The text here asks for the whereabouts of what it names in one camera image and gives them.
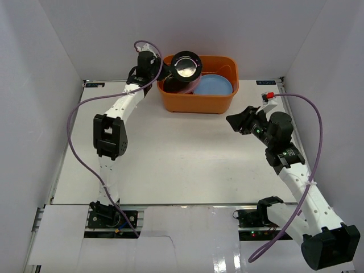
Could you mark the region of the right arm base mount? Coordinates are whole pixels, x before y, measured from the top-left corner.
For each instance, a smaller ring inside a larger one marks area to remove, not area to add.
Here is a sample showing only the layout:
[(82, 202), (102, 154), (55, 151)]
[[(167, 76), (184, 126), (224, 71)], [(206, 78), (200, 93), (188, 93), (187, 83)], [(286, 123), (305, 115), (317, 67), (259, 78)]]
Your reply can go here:
[(256, 209), (238, 209), (232, 214), (238, 221), (238, 234), (241, 242), (270, 241), (280, 232), (276, 224), (264, 224)]

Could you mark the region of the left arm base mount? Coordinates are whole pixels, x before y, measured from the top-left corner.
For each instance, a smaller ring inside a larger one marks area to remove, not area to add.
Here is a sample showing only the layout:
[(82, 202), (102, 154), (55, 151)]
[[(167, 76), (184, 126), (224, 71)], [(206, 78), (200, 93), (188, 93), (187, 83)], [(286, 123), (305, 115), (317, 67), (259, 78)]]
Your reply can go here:
[(141, 232), (142, 220), (137, 210), (125, 210), (127, 218), (136, 230), (136, 235), (125, 218), (116, 212), (114, 219), (99, 216), (93, 210), (89, 211), (84, 238), (94, 239), (137, 239)]

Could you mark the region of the glossy black plate front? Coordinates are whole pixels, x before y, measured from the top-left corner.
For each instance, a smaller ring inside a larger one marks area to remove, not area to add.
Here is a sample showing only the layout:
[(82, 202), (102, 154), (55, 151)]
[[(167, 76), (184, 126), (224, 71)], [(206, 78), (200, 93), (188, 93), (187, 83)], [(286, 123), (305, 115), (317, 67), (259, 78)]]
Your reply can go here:
[(178, 81), (192, 82), (202, 74), (202, 61), (194, 52), (181, 51), (172, 57), (169, 69)]

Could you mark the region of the blue plastic plate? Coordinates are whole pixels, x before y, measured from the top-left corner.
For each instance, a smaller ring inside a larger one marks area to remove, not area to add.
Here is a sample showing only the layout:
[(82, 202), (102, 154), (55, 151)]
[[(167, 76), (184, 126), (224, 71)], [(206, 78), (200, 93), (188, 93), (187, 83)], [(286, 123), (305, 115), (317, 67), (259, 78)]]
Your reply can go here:
[(206, 96), (228, 96), (233, 93), (230, 81), (220, 75), (204, 75), (193, 90), (193, 94)]

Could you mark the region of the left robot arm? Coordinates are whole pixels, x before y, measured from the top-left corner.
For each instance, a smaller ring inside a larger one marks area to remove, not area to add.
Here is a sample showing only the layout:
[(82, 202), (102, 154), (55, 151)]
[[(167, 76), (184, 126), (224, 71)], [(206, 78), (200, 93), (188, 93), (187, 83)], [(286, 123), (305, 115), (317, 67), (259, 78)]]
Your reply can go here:
[(127, 149), (126, 121), (145, 98), (162, 67), (160, 56), (152, 51), (140, 51), (120, 98), (104, 114), (97, 114), (93, 119), (93, 146), (99, 159), (98, 178), (102, 181), (98, 199), (90, 203), (90, 207), (105, 226), (115, 227), (121, 222), (121, 214), (115, 207), (119, 204), (119, 191), (113, 169)]

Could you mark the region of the pink plastic plate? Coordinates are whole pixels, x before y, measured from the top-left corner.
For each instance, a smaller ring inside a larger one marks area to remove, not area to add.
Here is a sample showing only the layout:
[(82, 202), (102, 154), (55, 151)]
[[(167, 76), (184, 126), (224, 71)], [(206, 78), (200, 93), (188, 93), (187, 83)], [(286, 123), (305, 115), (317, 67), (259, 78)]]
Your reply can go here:
[(184, 86), (179, 91), (179, 94), (189, 94), (189, 93), (192, 93), (197, 88), (197, 86), (199, 85), (200, 81), (201, 81), (201, 73), (198, 74), (198, 76), (197, 76), (197, 78), (195, 80), (184, 83)]

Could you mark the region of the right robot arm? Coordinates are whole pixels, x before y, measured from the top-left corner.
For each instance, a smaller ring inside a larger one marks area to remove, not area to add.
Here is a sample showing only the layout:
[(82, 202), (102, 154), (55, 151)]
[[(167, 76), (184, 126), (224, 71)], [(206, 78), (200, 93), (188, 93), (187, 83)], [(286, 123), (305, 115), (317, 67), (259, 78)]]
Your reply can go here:
[(253, 134), (265, 146), (266, 159), (297, 201), (300, 216), (290, 221), (292, 213), (283, 200), (266, 197), (257, 205), (257, 221), (265, 227), (287, 224), (288, 234), (301, 248), (313, 270), (351, 262), (360, 233), (355, 225), (346, 225), (319, 191), (309, 181), (309, 170), (300, 151), (292, 143), (292, 118), (281, 111), (269, 118), (263, 111), (248, 106), (239, 114), (228, 115), (227, 122), (235, 132)]

